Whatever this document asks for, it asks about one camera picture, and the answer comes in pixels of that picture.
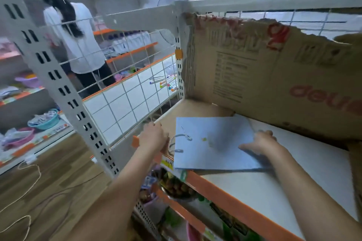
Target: forearm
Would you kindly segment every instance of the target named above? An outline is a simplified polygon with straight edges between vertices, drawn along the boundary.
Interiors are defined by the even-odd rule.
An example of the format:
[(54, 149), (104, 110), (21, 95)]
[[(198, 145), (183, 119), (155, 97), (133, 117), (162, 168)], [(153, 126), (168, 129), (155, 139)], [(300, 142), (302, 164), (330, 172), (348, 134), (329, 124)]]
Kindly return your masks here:
[(307, 241), (361, 240), (362, 229), (279, 144), (268, 156)]
[(152, 163), (139, 147), (119, 176), (76, 224), (67, 240), (124, 240), (138, 192)]

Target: blue paper sheet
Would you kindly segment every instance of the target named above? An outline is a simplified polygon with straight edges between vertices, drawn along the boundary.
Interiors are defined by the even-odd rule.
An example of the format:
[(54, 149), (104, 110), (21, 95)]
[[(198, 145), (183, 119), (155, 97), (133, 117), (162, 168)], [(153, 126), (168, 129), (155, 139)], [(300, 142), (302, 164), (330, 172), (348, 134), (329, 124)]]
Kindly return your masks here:
[(270, 164), (263, 156), (252, 156), (238, 149), (253, 141), (254, 131), (248, 119), (237, 117), (178, 117), (175, 138), (174, 167), (207, 170), (266, 170)]

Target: hand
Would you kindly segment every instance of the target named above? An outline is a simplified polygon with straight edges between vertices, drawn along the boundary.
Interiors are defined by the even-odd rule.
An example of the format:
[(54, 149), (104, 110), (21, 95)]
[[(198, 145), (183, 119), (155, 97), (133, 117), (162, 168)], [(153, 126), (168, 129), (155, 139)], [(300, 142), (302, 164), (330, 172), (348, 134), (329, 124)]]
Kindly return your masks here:
[(254, 134), (254, 141), (252, 143), (239, 145), (239, 149), (250, 150), (255, 154), (262, 154), (267, 157), (269, 157), (270, 152), (275, 151), (275, 149), (279, 147), (282, 148), (270, 130), (259, 131)]
[(149, 149), (153, 155), (159, 152), (168, 140), (168, 133), (164, 132), (161, 123), (150, 122), (143, 126), (143, 131), (139, 135), (139, 145), (144, 149)]

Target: black pants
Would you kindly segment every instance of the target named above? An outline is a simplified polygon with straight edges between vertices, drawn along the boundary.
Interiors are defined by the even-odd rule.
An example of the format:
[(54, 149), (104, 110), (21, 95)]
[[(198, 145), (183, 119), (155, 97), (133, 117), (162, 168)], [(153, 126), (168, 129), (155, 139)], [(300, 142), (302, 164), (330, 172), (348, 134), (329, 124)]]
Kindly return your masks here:
[[(95, 75), (98, 75), (101, 79), (109, 76), (108, 78), (103, 80), (103, 84), (107, 87), (112, 85), (113, 83), (115, 83), (115, 78), (112, 75), (112, 71), (108, 67), (107, 63), (104, 63), (102, 67), (100, 67), (98, 70), (93, 71), (93, 73)], [(82, 83), (84, 88), (87, 88), (88, 86), (94, 84), (92, 87), (89, 87), (88, 89), (86, 89), (87, 96), (90, 96), (100, 90), (99, 86), (96, 82), (96, 79), (94, 78), (94, 76), (91, 72), (88, 72), (86, 74), (75, 74), (75, 75), (79, 79), (80, 83)]]

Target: white t-shirt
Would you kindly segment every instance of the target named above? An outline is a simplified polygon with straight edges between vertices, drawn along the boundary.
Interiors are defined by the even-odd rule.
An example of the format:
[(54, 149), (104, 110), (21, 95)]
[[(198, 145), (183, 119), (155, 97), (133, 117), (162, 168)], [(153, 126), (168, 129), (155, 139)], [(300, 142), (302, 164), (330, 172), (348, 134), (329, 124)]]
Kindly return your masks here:
[(94, 22), (88, 8), (83, 3), (71, 3), (75, 10), (77, 26), (83, 32), (82, 38), (75, 38), (61, 26), (63, 19), (60, 11), (54, 7), (44, 10), (44, 19), (50, 37), (57, 46), (63, 42), (67, 50), (70, 68), (77, 74), (85, 74), (98, 70), (105, 63), (101, 48), (93, 35)]

